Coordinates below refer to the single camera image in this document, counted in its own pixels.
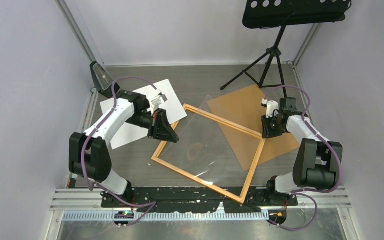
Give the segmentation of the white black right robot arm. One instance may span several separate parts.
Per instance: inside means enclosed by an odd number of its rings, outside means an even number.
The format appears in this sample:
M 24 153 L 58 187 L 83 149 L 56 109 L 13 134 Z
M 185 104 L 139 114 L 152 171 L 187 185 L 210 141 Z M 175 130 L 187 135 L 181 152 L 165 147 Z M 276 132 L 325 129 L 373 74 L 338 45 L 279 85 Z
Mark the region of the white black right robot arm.
M 291 134 L 300 144 L 292 172 L 273 176 L 266 184 L 265 201 L 285 204 L 299 192 L 330 192 L 340 181 L 343 147 L 317 131 L 306 113 L 296 108 L 296 99 L 263 99 L 266 114 L 261 117 L 264 139 Z

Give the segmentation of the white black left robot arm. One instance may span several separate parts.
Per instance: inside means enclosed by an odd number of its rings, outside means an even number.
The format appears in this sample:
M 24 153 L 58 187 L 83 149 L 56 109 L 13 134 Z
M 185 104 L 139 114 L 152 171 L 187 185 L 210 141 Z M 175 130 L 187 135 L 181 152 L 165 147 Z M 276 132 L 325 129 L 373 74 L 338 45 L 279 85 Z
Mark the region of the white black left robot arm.
M 179 137 L 168 121 L 167 111 L 158 108 L 150 111 L 151 104 L 143 94 L 121 91 L 116 103 L 85 132 L 74 132 L 69 138 L 68 169 L 114 193 L 121 207 L 133 202 L 132 184 L 112 169 L 108 146 L 117 131 L 125 124 L 147 130 L 148 137 L 177 143 Z

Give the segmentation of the clear acrylic sheet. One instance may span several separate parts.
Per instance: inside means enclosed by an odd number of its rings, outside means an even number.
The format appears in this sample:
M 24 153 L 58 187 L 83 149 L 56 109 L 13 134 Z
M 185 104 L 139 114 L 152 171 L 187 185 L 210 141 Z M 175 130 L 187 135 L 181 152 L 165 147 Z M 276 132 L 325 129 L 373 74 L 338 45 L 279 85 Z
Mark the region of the clear acrylic sheet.
M 186 113 L 187 117 L 176 127 L 179 142 L 167 143 L 159 158 L 207 184 L 218 187 L 244 186 L 249 170 L 244 171 L 241 167 L 219 126 L 223 123 L 189 110 Z M 259 136 L 252 137 L 260 143 Z

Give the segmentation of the orange wooden picture frame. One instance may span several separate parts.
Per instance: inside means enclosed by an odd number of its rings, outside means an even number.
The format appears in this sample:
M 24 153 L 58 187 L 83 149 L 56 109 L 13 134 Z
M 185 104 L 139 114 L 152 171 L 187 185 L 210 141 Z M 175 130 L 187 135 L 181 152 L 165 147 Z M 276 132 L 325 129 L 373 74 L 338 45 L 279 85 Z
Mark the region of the orange wooden picture frame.
M 245 202 L 265 139 L 261 133 L 184 104 L 192 116 L 178 143 L 162 141 L 151 159 L 240 204 Z

